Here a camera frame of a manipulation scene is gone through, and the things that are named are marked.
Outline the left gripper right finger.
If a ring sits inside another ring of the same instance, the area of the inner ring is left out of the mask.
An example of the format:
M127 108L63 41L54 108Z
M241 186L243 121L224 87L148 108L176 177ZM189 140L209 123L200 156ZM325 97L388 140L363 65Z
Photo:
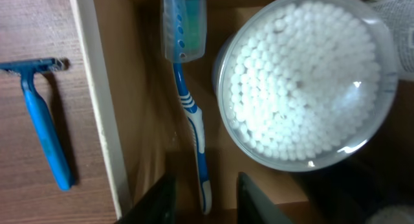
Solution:
M237 224L293 224L244 172L237 177Z

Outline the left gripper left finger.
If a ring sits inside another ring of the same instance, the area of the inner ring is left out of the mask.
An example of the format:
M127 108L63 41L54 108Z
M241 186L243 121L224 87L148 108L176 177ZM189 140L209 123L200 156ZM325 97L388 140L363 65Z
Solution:
M163 175L116 224L174 224L176 177Z

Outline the cotton swab jar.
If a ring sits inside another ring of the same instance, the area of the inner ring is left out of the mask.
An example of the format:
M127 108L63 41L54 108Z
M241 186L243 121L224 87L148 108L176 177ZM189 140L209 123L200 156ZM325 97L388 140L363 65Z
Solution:
M389 27L361 0L276 0L221 47L213 86L235 145L276 170L354 154L385 121L398 84Z

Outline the blue disposable razor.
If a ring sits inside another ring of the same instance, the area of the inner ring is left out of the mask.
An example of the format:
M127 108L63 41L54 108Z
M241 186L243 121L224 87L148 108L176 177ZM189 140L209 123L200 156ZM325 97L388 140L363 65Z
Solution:
M36 90L34 77L36 74L64 71L68 67L69 61L66 58L39 58L1 64L2 72L20 76L21 89L28 113L56 184L63 191L71 189L75 182L74 176L61 147L47 104Z

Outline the blue white toothbrush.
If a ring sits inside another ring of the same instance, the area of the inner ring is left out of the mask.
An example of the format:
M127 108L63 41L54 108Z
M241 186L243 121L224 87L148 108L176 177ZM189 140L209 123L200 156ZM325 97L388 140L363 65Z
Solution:
M189 122L199 184L201 212L212 209L202 109L187 88L183 65L202 58L206 49L206 0L161 0L162 49L172 64L178 98Z

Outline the white cream tube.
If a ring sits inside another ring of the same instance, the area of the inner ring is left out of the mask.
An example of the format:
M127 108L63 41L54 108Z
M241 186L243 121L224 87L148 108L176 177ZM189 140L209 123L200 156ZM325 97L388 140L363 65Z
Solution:
M413 0L366 0L389 27L399 58L401 80L413 81Z

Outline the clear spray bottle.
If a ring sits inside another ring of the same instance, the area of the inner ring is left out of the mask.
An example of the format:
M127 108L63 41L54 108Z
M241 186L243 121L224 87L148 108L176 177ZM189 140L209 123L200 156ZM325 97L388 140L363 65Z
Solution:
M413 206L393 205L381 208L370 216L366 224L413 224Z

